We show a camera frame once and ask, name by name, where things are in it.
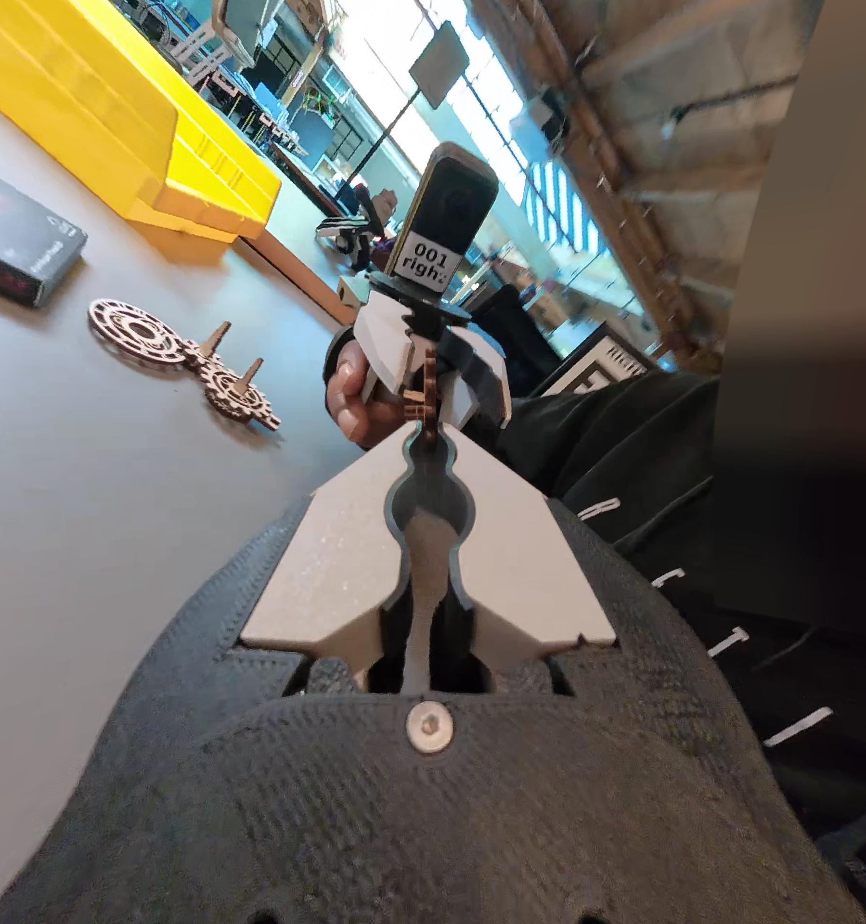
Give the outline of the black monitor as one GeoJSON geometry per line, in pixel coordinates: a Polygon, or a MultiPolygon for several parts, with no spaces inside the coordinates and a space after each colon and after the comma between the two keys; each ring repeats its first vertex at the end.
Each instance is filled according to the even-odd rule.
{"type": "Polygon", "coordinates": [[[544,381],[556,372],[562,359],[522,306],[518,289],[509,283],[498,289],[486,284],[463,308],[503,350],[510,395],[526,398],[542,394],[544,381]]]}

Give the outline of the person's right forearm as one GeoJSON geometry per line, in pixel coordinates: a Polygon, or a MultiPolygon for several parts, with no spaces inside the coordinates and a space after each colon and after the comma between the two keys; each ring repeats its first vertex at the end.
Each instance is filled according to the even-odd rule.
{"type": "Polygon", "coordinates": [[[562,499],[596,465],[624,450],[638,473],[658,474],[665,452],[703,445],[693,424],[712,424],[720,376],[650,372],[587,392],[517,399],[505,428],[478,443],[549,498],[562,499]]]}

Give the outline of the wooden gear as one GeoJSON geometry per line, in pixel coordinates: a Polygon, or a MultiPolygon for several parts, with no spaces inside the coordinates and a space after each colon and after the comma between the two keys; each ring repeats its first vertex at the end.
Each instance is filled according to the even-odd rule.
{"type": "Polygon", "coordinates": [[[414,390],[425,394],[424,405],[427,406],[427,420],[418,423],[421,425],[420,434],[424,442],[426,445],[433,446],[439,438],[439,372],[437,353],[433,348],[427,348],[421,371],[422,388],[414,390]]]}

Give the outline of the wood-edged grey table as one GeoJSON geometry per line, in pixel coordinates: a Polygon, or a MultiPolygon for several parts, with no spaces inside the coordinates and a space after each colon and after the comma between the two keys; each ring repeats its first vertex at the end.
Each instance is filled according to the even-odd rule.
{"type": "Polygon", "coordinates": [[[290,179],[280,179],[277,199],[262,232],[240,241],[342,326],[354,322],[356,297],[339,296],[341,279],[352,279],[349,256],[315,234],[321,210],[290,179]]]}

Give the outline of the person's black printed hoodie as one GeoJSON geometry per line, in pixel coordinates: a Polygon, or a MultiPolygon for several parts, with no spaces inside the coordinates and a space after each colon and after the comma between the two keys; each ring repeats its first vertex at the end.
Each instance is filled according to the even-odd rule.
{"type": "Polygon", "coordinates": [[[623,495],[573,505],[658,589],[707,649],[808,833],[831,850],[866,844],[866,631],[718,607],[713,479],[639,514],[623,495]]]}

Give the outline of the black framed white sign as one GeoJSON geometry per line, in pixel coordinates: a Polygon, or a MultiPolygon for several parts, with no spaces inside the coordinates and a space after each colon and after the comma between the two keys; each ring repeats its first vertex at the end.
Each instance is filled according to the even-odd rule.
{"type": "Polygon", "coordinates": [[[584,395],[644,376],[657,367],[604,321],[535,387],[531,396],[584,395]]]}

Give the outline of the wooden gear assembly with pegs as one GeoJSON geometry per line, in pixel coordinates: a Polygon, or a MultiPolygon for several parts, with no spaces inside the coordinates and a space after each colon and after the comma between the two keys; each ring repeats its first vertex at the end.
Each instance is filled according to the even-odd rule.
{"type": "Polygon", "coordinates": [[[234,372],[220,357],[218,349],[231,329],[223,321],[204,341],[184,338],[158,317],[129,303],[99,298],[88,307],[87,319],[93,332],[111,343],[120,353],[146,365],[164,370],[185,369],[204,389],[211,407],[234,422],[256,422],[277,432],[280,419],[271,402],[254,384],[263,365],[256,359],[242,374],[234,372]]]}

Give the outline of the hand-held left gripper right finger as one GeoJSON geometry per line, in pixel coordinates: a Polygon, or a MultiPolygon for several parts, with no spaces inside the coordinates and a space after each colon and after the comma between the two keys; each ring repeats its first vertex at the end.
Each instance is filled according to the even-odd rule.
{"type": "Polygon", "coordinates": [[[542,493],[450,424],[440,516],[456,541],[440,605],[440,687],[484,689],[483,673],[617,643],[542,493]]]}

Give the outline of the sign on black pole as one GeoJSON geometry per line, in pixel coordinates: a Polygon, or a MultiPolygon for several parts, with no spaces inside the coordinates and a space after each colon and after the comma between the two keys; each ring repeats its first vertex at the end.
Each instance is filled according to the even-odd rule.
{"type": "Polygon", "coordinates": [[[450,23],[434,29],[416,6],[358,6],[338,35],[347,80],[381,123],[383,133],[422,173],[439,141],[417,112],[437,110],[469,64],[450,23]]]}

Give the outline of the yellow plastic bin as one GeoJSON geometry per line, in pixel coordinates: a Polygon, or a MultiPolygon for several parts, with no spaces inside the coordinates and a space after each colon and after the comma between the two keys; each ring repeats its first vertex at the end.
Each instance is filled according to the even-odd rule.
{"type": "Polygon", "coordinates": [[[108,2],[0,1],[0,112],[121,218],[231,243],[281,180],[108,2]]]}

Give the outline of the person's right hand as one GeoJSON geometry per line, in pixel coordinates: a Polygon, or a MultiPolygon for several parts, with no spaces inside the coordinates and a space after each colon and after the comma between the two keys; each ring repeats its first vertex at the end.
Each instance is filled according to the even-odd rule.
{"type": "Polygon", "coordinates": [[[340,341],[327,353],[325,408],[346,439],[364,450],[380,444],[405,423],[402,405],[364,402],[362,389],[368,372],[368,360],[354,339],[340,341]]]}

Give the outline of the black puzzle box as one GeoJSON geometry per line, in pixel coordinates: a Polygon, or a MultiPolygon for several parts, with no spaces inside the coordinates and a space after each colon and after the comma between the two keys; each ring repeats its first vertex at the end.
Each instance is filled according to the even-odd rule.
{"type": "Polygon", "coordinates": [[[88,235],[0,179],[0,295],[46,304],[80,259],[88,235]]]}

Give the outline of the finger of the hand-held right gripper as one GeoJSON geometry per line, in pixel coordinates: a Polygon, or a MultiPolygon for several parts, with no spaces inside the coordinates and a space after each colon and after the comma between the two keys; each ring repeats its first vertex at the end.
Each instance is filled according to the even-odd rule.
{"type": "Polygon", "coordinates": [[[392,395],[402,392],[414,354],[413,311],[390,295],[369,295],[353,327],[355,340],[369,364],[362,397],[381,384],[392,395]]]}
{"type": "Polygon", "coordinates": [[[502,348],[476,327],[446,327],[440,338],[440,422],[457,430],[481,414],[504,429],[512,407],[502,348]]]}

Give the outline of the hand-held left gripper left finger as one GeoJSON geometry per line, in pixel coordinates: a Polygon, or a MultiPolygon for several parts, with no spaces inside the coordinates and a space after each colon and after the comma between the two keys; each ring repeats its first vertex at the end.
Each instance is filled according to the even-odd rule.
{"type": "Polygon", "coordinates": [[[419,431],[401,426],[313,493],[241,631],[244,646],[337,658],[368,689],[384,655],[382,608],[401,582],[403,550],[386,505],[419,431]]]}

